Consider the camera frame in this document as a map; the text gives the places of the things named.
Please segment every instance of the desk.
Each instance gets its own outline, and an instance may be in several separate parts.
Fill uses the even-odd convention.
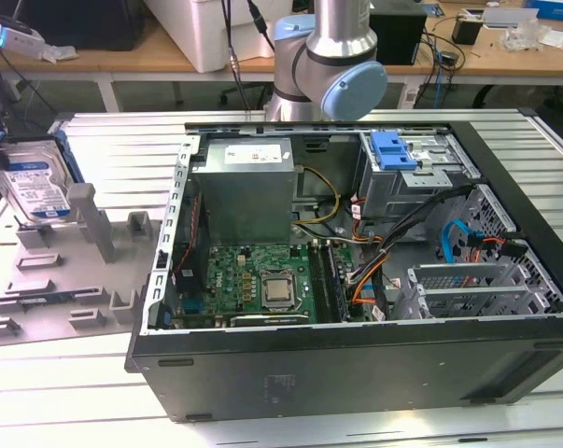
[[[445,17],[454,17],[461,4],[442,4]],[[432,30],[439,19],[427,20]],[[563,21],[542,21],[563,31]],[[454,21],[437,26],[435,33],[451,38]],[[513,84],[563,86],[563,50],[545,47],[542,52],[509,53],[502,49],[502,31],[481,29],[473,46],[464,46],[466,65],[456,74],[456,84]],[[448,49],[448,44],[440,44]],[[107,112],[119,112],[120,106],[113,89],[115,81],[232,81],[229,70],[197,73],[169,35],[156,22],[149,22],[145,35],[133,51],[114,52],[81,50],[79,59],[62,63],[30,60],[15,54],[9,59],[31,80],[79,80],[95,82],[101,92]],[[257,58],[240,63],[242,80],[273,81],[274,59]],[[424,84],[432,67],[429,49],[418,52],[414,65],[387,66],[389,82],[403,88],[399,108],[412,108],[418,88]],[[8,79],[17,79],[0,58],[0,69]]]

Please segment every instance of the motherboard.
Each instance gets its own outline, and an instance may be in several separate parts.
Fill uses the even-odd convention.
[[[332,257],[328,265],[314,263]],[[331,313],[322,303],[328,295],[323,277],[325,269],[333,269],[336,281],[331,294],[343,309],[338,319],[346,318],[345,277],[354,268],[346,245],[241,245],[210,248],[206,291],[200,301],[182,298],[186,325],[198,325],[198,315],[223,316],[215,326],[249,325],[250,319],[267,316],[292,316],[301,323],[328,321]]]

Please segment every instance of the hard drive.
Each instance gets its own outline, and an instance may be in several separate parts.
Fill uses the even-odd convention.
[[[55,139],[4,142],[0,147],[0,192],[21,224],[38,226],[76,220],[67,191],[82,181],[75,161]]]

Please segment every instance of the ram slot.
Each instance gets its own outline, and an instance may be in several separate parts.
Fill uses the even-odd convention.
[[[345,307],[344,292],[341,288],[341,281],[339,280],[339,272],[337,271],[337,263],[335,263],[332,246],[323,246],[320,250],[320,256],[323,258],[325,289],[327,291],[327,300],[331,308],[331,317],[333,322],[345,322],[347,320],[347,309]]]
[[[308,243],[308,262],[310,264],[310,283],[315,299],[315,311],[317,312],[317,323],[325,324],[332,322],[331,310],[327,302],[325,292],[325,272],[320,260],[320,251],[312,243]]]

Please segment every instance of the green circuit board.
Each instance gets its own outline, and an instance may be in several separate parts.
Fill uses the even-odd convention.
[[[351,269],[348,247],[335,247],[333,253],[338,265]],[[204,313],[269,312],[262,306],[261,277],[277,273],[292,274],[294,278],[295,306],[287,312],[308,315],[310,322],[316,323],[307,245],[212,247]]]

